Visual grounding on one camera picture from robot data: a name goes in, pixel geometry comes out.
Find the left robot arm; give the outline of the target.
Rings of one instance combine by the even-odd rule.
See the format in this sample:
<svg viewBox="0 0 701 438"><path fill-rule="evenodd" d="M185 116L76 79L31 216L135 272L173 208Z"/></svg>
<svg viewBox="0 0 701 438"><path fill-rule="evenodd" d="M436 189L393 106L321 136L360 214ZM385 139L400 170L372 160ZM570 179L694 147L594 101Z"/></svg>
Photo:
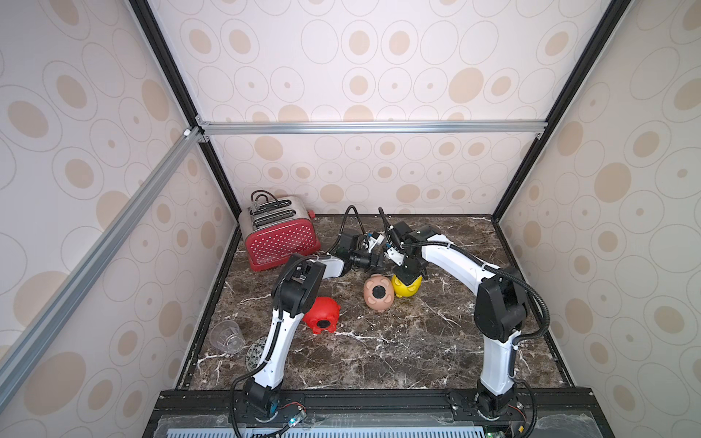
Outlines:
<svg viewBox="0 0 701 438"><path fill-rule="evenodd" d="M290 256L271 292L271 326L256 366L232 385L243 385L243 403L260 417L271 419L279 410L285 364L299 324L307 320L322 331L321 321L330 327L338 323L340 306L319 298L321 282L343 277L353 268L383 269L385 243L379 232L341 233L330 252Z"/></svg>

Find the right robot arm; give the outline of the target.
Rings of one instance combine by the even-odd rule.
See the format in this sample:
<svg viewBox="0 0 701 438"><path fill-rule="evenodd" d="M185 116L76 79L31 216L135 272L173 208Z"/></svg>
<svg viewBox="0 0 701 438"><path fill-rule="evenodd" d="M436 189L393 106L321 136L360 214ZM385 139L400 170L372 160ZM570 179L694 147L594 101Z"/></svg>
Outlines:
<svg viewBox="0 0 701 438"><path fill-rule="evenodd" d="M404 222L383 222L392 260L392 285L398 295L414 295L428 265L459 280L476 296L475 325L484 338L476 407L487 418L503 414L516 398L518 345L549 328L549 310L538 293L513 268L500 268L455 245L432 226L412 230Z"/></svg>

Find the red piggy bank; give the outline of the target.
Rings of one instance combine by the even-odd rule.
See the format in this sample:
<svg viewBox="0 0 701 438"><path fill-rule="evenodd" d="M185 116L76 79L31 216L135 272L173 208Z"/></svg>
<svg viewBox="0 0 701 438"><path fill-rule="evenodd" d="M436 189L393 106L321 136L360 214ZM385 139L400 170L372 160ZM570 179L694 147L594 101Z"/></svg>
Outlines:
<svg viewBox="0 0 701 438"><path fill-rule="evenodd" d="M317 297L312 308L304 315L303 321L312 330L314 335L319 335L323 331L317 328L317 322L322 319L330 321L330 330L334 333L337 330L340 318L341 306L331 297Z"/></svg>

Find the pink piggy bank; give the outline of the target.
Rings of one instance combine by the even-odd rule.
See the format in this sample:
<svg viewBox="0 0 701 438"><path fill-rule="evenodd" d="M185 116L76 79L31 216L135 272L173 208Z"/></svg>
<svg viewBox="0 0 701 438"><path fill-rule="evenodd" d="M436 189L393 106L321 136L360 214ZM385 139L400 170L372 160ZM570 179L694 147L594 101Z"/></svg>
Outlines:
<svg viewBox="0 0 701 438"><path fill-rule="evenodd" d="M370 276L363 285L363 298L371 310L377 312L388 310L394 304L395 299L391 279L380 274Z"/></svg>

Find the yellow piggy bank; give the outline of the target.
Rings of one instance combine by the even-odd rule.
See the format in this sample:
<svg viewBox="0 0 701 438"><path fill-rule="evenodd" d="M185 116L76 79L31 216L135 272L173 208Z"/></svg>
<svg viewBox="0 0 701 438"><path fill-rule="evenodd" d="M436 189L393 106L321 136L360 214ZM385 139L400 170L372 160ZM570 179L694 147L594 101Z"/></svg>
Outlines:
<svg viewBox="0 0 701 438"><path fill-rule="evenodd" d="M411 284L405 284L397 275L392 276L392 287L396 297L412 297L421 288L423 277L417 277Z"/></svg>

